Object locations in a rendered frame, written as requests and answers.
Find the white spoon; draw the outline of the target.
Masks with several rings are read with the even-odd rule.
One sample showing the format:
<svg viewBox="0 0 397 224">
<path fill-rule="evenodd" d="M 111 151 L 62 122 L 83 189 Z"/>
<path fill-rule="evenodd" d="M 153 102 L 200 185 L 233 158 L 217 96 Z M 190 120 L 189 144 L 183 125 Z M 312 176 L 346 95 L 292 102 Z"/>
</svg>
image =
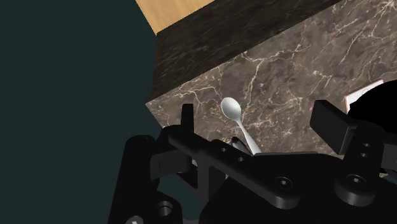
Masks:
<svg viewBox="0 0 397 224">
<path fill-rule="evenodd" d="M 248 133 L 248 131 L 245 129 L 245 127 L 242 124 L 241 121 L 242 110 L 240 104 L 234 98 L 225 97 L 221 101 L 221 110 L 227 118 L 235 121 L 238 124 L 246 139 L 250 152 L 253 155 L 257 153 L 261 153 L 261 149 L 258 147 L 255 140 L 251 137 L 251 135 Z"/>
</svg>

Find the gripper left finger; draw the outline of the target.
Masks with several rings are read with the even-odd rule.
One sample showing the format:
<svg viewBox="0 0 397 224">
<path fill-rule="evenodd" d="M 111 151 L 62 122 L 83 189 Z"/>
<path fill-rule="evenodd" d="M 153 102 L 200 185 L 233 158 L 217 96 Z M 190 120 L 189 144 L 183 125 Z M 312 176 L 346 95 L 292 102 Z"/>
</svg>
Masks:
<svg viewBox="0 0 397 224">
<path fill-rule="evenodd" d="M 157 190 L 159 179 L 173 174 L 204 203 L 231 178 L 277 208 L 298 204 L 299 196 L 256 175 L 258 155 L 195 134 L 192 104 L 184 104 L 181 115 L 181 123 L 164 127 L 158 139 L 140 135 L 126 141 L 108 224 L 183 224 L 181 203 Z"/>
</svg>

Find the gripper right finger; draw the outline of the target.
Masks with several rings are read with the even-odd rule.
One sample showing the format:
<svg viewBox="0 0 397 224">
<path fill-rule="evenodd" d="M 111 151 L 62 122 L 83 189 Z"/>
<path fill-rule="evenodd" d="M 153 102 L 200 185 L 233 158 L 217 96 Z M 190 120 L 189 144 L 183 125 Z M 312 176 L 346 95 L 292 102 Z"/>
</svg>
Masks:
<svg viewBox="0 0 397 224">
<path fill-rule="evenodd" d="M 338 155 L 335 195 L 347 204 L 365 207 L 397 202 L 397 185 L 379 177 L 397 158 L 397 134 L 376 123 L 355 120 L 326 100 L 316 100 L 310 127 Z"/>
</svg>

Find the black round object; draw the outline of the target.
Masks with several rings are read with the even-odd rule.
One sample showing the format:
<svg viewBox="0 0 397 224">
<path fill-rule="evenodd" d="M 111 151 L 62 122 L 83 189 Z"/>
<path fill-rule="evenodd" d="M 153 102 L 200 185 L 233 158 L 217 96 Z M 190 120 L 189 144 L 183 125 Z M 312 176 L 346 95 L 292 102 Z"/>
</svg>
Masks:
<svg viewBox="0 0 397 224">
<path fill-rule="evenodd" d="M 355 120 L 371 122 L 397 134 L 397 80 L 387 81 L 363 94 L 347 113 Z"/>
</svg>

